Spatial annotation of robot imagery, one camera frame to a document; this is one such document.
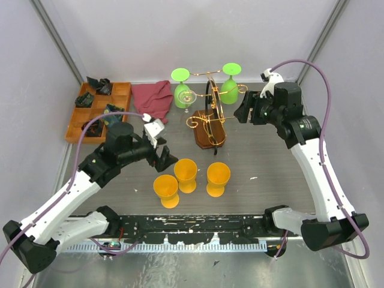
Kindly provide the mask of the orange plastic wine glass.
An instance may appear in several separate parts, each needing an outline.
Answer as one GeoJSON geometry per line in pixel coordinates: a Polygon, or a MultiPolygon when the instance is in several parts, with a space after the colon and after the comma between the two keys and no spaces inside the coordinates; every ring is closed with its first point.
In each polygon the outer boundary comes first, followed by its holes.
{"type": "Polygon", "coordinates": [[[165,208],[172,209],[178,205],[179,186],[174,176],[161,175],[157,177],[153,183],[153,189],[165,208]]]}

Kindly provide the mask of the green plastic wine glass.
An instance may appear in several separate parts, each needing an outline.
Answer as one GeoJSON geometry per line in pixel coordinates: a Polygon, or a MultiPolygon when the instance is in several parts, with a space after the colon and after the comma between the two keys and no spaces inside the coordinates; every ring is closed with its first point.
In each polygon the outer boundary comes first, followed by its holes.
{"type": "Polygon", "coordinates": [[[233,79],[238,75],[242,68],[239,64],[230,62],[223,65],[223,73],[228,75],[228,79],[222,84],[220,89],[221,102],[224,104],[235,104],[238,100],[239,87],[233,79]]]}
{"type": "Polygon", "coordinates": [[[189,90],[189,87],[185,84],[185,81],[188,80],[189,76],[190,72],[186,68],[176,68],[171,73],[171,78],[179,83],[174,91],[174,101],[175,106],[180,109],[186,108],[186,104],[180,101],[179,94],[183,91],[189,90]]]}

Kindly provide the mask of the clear wine glass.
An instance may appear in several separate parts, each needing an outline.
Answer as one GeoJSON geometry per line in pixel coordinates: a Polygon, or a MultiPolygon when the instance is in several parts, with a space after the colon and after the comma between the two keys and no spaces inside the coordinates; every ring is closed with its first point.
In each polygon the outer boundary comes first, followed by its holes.
{"type": "Polygon", "coordinates": [[[196,101],[197,94],[192,90],[184,90],[178,94],[178,100],[183,104],[185,113],[189,112],[189,107],[196,101]]]}

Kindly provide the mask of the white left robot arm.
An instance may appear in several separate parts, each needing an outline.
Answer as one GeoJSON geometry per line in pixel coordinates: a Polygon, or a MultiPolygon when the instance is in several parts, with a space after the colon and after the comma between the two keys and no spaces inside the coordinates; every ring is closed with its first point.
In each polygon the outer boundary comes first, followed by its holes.
{"type": "Polygon", "coordinates": [[[21,222],[10,220],[3,227],[11,250],[31,274],[45,270],[68,247],[92,236],[115,237],[120,231],[120,217],[108,206],[101,206],[81,220],[66,219],[88,198],[99,192],[125,166],[146,160],[162,172],[177,162],[164,147],[164,124],[156,119],[143,126],[141,136],[127,122],[114,124],[104,143],[74,168],[70,178],[41,208],[21,222]]]}

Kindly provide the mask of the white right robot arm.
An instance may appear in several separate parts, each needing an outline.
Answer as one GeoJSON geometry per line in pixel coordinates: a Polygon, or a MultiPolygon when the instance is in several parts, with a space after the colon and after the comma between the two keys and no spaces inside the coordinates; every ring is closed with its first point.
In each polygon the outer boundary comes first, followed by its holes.
{"type": "Polygon", "coordinates": [[[318,120],[303,112],[301,88],[281,82],[265,96],[247,91],[234,116],[240,123],[271,124],[297,160],[313,198],[315,213],[294,211],[287,205],[265,209],[263,229],[269,236],[288,230],[303,238],[307,247],[319,251],[349,242],[369,225],[365,214],[358,214],[346,199],[326,155],[320,147],[318,120]]]}

